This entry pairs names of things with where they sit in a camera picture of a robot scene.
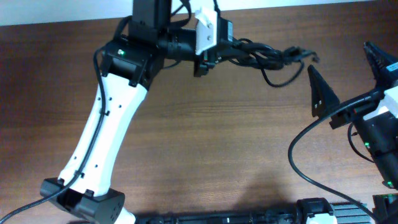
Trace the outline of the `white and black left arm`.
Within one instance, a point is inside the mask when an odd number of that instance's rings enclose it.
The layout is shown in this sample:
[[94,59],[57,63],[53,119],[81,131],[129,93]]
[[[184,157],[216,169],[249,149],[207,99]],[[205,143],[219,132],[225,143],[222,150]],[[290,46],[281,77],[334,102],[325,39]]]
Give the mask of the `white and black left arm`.
[[58,177],[42,182],[41,196],[89,223],[134,223],[125,195],[111,188],[114,164],[135,112],[165,60],[194,64],[200,77],[228,56],[233,25],[217,4],[190,11],[197,23],[172,21],[170,1],[134,1],[113,38],[93,56],[96,99],[81,138]]

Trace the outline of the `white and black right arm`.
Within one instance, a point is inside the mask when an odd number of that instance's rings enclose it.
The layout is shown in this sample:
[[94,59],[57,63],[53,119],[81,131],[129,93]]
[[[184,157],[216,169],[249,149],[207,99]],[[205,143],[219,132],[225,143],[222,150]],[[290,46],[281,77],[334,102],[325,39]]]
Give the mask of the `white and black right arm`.
[[312,115],[318,119],[305,128],[302,137],[330,119],[332,129],[353,125],[389,189],[397,189],[397,57],[372,42],[364,52],[373,71],[375,87],[367,93],[340,102],[314,66],[307,68],[312,88]]

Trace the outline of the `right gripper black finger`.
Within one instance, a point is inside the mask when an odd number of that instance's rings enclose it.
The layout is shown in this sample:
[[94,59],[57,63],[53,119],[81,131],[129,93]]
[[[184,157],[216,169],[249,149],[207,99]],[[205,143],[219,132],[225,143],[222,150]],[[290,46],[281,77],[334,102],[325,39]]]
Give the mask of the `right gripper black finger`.
[[338,106],[340,100],[313,65],[307,68],[307,72],[312,93],[312,116],[321,118]]
[[397,57],[372,42],[365,42],[364,52],[376,81],[376,88],[390,89],[397,86]]

